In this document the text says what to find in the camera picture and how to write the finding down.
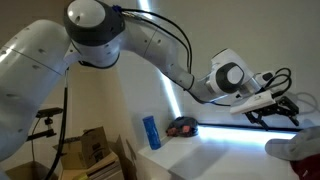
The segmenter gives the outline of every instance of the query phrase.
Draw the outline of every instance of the white tabletop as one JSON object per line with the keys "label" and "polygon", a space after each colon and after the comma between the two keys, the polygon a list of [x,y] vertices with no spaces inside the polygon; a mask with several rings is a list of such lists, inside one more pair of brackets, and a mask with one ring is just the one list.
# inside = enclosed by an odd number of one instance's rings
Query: white tabletop
{"label": "white tabletop", "polygon": [[184,179],[297,180],[290,163],[269,156],[265,143],[294,134],[221,128],[199,128],[192,138],[172,138],[152,151],[139,153]]}

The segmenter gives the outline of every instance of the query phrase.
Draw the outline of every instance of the blue bottle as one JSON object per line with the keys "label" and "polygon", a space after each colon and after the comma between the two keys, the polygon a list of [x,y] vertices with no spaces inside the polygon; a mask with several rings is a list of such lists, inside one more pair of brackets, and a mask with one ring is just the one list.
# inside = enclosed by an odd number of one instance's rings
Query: blue bottle
{"label": "blue bottle", "polygon": [[152,150],[159,149],[161,142],[153,116],[143,118],[143,124],[147,132],[149,144]]}

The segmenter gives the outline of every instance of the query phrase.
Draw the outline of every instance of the blue can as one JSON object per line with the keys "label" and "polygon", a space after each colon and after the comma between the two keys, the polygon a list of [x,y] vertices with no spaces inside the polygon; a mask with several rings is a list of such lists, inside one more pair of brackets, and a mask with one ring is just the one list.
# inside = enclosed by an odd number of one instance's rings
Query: blue can
{"label": "blue can", "polygon": [[153,116],[143,118],[143,124],[146,129],[149,144],[152,150],[159,149],[161,147],[161,141],[159,138],[156,124],[154,123]]}

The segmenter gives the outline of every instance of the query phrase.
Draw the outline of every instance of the white robotic arm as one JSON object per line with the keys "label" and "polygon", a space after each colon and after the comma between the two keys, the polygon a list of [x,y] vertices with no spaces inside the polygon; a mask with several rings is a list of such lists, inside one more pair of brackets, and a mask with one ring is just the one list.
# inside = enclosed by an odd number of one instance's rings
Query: white robotic arm
{"label": "white robotic arm", "polygon": [[40,105],[74,62],[109,68],[121,50],[132,51],[200,103],[235,92],[249,97],[267,81],[258,83],[257,76],[229,49],[212,59],[208,76],[196,79],[179,65],[174,39],[100,1],[73,1],[64,13],[65,28],[36,21],[0,50],[0,162],[25,142]]}

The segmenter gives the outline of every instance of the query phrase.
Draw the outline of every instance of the robotic arm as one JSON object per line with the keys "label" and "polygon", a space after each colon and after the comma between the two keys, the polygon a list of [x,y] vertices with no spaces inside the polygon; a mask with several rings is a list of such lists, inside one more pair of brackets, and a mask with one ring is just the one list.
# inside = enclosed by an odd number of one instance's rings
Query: robotic arm
{"label": "robotic arm", "polygon": [[230,49],[213,57],[208,76],[196,79],[179,65],[177,42],[134,14],[100,1],[76,0],[65,9],[64,25],[36,21],[0,49],[0,162],[25,142],[40,105],[71,64],[109,68],[122,50],[151,62],[199,103],[238,92],[247,99],[232,113],[276,104],[270,91],[256,95],[273,73],[255,75]]}

